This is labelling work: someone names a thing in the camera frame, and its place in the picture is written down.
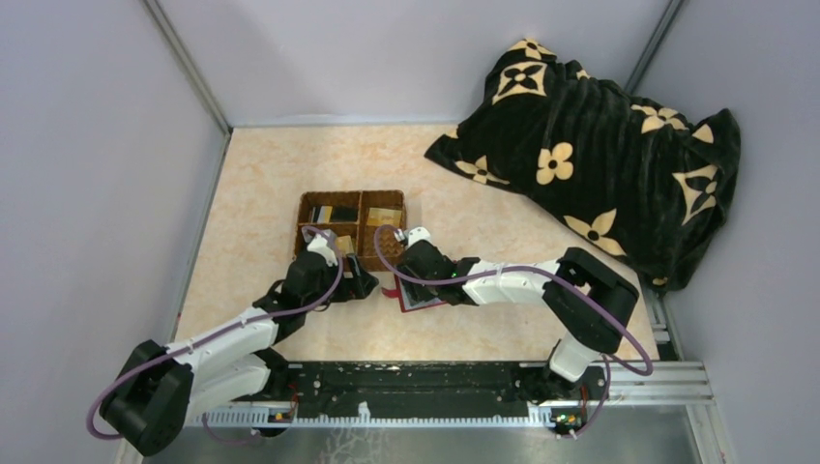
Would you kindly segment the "red leather card holder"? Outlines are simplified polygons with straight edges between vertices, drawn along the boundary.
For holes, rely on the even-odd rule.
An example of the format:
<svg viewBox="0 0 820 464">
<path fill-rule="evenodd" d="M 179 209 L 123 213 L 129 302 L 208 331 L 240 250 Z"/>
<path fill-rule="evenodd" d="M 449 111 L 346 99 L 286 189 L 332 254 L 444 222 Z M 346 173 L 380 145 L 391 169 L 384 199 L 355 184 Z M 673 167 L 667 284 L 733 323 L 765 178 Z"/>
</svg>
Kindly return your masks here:
<svg viewBox="0 0 820 464">
<path fill-rule="evenodd" d="M 390 300 L 395 300 L 399 304 L 402 313 L 409 313 L 417 310 L 428 309 L 436 306 L 446 305 L 447 303 L 438 298 L 416 298 L 411 295 L 410 284 L 398 279 L 395 282 L 394 288 L 381 288 L 383 296 Z"/>
</svg>

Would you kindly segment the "brown wicker basket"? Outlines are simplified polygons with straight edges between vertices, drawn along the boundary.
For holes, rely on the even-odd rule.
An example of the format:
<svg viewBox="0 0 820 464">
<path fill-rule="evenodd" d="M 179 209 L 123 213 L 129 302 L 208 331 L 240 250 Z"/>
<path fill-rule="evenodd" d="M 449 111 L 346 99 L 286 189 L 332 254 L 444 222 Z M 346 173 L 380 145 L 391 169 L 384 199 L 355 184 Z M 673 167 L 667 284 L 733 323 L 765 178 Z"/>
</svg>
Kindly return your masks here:
<svg viewBox="0 0 820 464">
<path fill-rule="evenodd" d="M 318 205 L 344 205 L 356 207 L 359 211 L 356 222 L 315 223 L 308 218 L 310 210 Z M 396 265 L 404 250 L 394 237 L 393 233 L 378 227 L 366 226 L 366 213 L 370 207 L 400 209 L 403 212 L 402 224 L 407 225 L 407 209 L 404 193 L 397 189 L 387 190 L 339 190 L 339 191 L 308 191 L 301 195 L 297 213 L 297 238 L 294 251 L 300 252 L 307 246 L 309 235 L 302 232 L 304 226 L 314 226 L 320 229 L 330 229 L 338 237 L 350 235 L 356 241 L 356 255 L 364 269 L 369 272 L 385 272 L 387 268 L 379 259 L 384 256 L 387 261 Z"/>
</svg>

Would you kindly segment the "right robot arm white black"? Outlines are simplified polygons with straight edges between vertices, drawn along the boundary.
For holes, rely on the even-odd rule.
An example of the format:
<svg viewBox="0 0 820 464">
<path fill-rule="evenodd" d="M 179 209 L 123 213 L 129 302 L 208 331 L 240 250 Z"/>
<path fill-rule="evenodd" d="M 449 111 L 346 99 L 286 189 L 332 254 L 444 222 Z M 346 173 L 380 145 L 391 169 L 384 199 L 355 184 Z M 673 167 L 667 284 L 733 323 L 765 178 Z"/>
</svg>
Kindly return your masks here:
<svg viewBox="0 0 820 464">
<path fill-rule="evenodd" d="M 450 305 L 532 305 L 550 310 L 566 329 L 547 362 L 548 372 L 576 383 L 603 355 L 627 340 L 642 359 L 646 350 L 627 329 L 639 293 L 634 285 L 580 247 L 553 260 L 494 263 L 453 260 L 427 240 L 409 246 L 393 272 Z"/>
</svg>

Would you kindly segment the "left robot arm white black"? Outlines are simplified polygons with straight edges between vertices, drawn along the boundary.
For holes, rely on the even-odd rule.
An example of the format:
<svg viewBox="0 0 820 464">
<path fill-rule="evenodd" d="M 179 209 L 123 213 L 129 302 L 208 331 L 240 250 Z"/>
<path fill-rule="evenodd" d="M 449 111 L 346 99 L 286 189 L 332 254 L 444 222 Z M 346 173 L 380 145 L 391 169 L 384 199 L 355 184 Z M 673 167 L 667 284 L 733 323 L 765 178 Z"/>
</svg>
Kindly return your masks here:
<svg viewBox="0 0 820 464">
<path fill-rule="evenodd" d="M 273 350 L 311 310 L 366 299 L 378 286 L 358 257 L 327 260 L 302 251 L 264 296 L 237 317 L 185 342 L 137 345 L 112 387 L 92 407 L 141 454 L 167 448 L 186 423 L 244 396 L 286 385 L 286 360 Z"/>
</svg>

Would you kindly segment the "cards in upper compartment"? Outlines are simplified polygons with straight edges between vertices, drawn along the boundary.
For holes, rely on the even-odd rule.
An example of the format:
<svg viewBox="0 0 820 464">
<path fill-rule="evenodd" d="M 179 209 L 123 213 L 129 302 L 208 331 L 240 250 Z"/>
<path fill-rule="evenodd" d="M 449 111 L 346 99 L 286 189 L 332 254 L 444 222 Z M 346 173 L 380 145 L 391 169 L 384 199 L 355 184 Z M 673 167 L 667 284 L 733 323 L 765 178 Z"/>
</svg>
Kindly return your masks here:
<svg viewBox="0 0 820 464">
<path fill-rule="evenodd" d="M 313 207 L 308 218 L 315 223 L 356 222 L 359 211 L 356 207 L 344 205 L 318 205 Z"/>
</svg>

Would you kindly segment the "black floral blanket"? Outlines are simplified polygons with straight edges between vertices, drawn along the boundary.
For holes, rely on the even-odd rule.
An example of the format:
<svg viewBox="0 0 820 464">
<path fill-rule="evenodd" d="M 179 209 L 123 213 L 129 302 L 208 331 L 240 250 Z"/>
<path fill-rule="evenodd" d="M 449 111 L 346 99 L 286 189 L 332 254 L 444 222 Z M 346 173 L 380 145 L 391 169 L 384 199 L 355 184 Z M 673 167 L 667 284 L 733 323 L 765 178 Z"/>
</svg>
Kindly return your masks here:
<svg viewBox="0 0 820 464">
<path fill-rule="evenodd" d="M 727 221 L 741 129 L 728 109 L 690 122 L 524 38 L 486 76 L 478 108 L 425 157 L 528 197 L 658 290 L 677 291 Z"/>
</svg>

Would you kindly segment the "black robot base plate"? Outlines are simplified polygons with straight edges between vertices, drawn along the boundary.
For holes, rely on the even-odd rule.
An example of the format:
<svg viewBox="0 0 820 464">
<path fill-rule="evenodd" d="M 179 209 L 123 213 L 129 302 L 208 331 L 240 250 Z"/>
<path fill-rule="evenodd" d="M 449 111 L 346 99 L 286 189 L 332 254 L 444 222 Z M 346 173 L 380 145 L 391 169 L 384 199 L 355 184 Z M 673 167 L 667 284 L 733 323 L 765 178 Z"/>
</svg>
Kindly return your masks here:
<svg viewBox="0 0 820 464">
<path fill-rule="evenodd" d="M 542 362 L 302 362 L 274 370 L 243 401 L 280 401 L 299 419 L 352 418 L 365 404 L 379 420 L 524 419 L 544 402 L 599 400 L 604 370 L 574 384 Z"/>
</svg>

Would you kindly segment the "aluminium frame rail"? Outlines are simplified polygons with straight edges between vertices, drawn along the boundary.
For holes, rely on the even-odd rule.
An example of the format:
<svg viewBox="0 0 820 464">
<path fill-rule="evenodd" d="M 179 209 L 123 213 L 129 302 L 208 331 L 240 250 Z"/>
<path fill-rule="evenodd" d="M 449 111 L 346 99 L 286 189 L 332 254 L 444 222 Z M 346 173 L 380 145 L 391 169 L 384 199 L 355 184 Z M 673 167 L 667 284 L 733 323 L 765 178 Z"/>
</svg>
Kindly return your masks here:
<svg viewBox="0 0 820 464">
<path fill-rule="evenodd" d="M 548 427 L 578 430 L 599 405 L 709 405 L 696 362 L 658 362 L 641 376 L 596 362 L 571 392 L 546 383 L 542 362 L 295 362 L 266 392 L 191 411 L 187 426 Z"/>
</svg>

